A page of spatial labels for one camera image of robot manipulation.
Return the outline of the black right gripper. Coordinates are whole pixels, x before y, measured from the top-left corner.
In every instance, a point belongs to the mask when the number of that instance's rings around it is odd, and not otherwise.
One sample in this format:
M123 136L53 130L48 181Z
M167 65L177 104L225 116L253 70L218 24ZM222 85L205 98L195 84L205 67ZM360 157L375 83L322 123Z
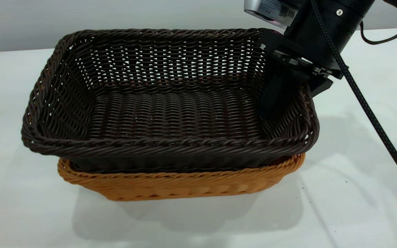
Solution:
M337 50L341 52L373 5L373 0L317 0L319 13ZM264 52L276 55L279 61L306 59L305 66L312 66L314 74L343 77L310 0L303 0L294 10L293 22L284 34L263 31L259 46ZM311 98L331 88L333 81L324 76L307 73L275 63L268 67L260 94L258 114L262 118L276 117L288 105L299 87L309 80Z

